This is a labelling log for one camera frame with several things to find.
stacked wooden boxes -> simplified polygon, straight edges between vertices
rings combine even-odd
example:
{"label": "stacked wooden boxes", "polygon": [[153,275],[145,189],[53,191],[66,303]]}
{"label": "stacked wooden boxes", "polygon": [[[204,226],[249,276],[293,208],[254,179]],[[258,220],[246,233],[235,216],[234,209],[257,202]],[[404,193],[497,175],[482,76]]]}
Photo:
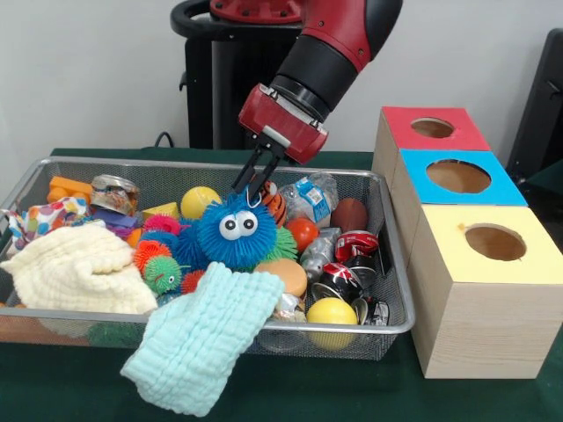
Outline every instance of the stacked wooden boxes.
{"label": "stacked wooden boxes", "polygon": [[427,378],[535,378],[563,321],[563,258],[463,109],[385,107],[390,187]]}

green puffer ball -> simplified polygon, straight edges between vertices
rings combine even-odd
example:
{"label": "green puffer ball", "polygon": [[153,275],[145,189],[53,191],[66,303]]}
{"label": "green puffer ball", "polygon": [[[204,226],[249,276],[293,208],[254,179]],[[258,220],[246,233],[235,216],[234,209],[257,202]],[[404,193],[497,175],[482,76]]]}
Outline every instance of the green puffer ball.
{"label": "green puffer ball", "polygon": [[170,257],[154,257],[144,268],[144,281],[150,290],[162,295],[182,282],[181,271],[176,260]]}
{"label": "green puffer ball", "polygon": [[297,260],[297,243],[291,232],[285,227],[280,227],[276,235],[274,248],[262,259],[262,262],[281,258]]}

wire basket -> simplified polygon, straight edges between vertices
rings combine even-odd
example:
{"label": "wire basket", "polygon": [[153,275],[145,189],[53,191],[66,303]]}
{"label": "wire basket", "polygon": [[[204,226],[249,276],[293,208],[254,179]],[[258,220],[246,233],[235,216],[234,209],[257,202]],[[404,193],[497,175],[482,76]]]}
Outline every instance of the wire basket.
{"label": "wire basket", "polygon": [[[194,186],[211,186],[225,196],[241,166],[226,164],[167,163],[53,156],[34,164],[12,190],[2,208],[21,213],[46,202],[49,181],[63,176],[90,183],[99,174],[133,181],[141,190],[139,209],[181,202]],[[276,170],[278,186],[294,183],[316,171],[331,173],[340,198],[356,198],[368,209],[368,230],[380,236],[381,253],[389,265],[379,265],[369,293],[389,305],[387,326],[294,324],[268,321],[248,353],[296,357],[380,360],[398,334],[414,324],[413,299],[398,243],[395,219],[385,182],[368,171],[304,168]],[[0,253],[7,259],[11,241]],[[145,315],[17,308],[18,297],[11,276],[0,270],[0,342],[51,345],[137,348],[143,338]]]}

green tablecloth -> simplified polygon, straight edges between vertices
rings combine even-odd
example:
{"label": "green tablecloth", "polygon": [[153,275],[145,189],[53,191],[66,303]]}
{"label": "green tablecloth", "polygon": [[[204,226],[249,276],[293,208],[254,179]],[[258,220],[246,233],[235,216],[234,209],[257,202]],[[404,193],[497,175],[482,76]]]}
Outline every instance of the green tablecloth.
{"label": "green tablecloth", "polygon": [[[245,151],[56,149],[54,155],[242,163]],[[368,169],[371,154],[314,167]],[[165,421],[119,370],[129,350],[0,345],[0,420]],[[563,333],[533,381],[424,380],[410,335],[380,362],[242,356],[205,420],[563,420]]]}

brown football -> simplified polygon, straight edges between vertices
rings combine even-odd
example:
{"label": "brown football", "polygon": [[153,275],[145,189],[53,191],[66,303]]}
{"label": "brown football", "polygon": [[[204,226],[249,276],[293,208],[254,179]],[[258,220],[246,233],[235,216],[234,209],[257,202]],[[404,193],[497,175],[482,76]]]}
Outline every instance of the brown football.
{"label": "brown football", "polygon": [[333,211],[331,226],[340,227],[342,233],[365,230],[368,227],[368,210],[359,200],[345,198]]}

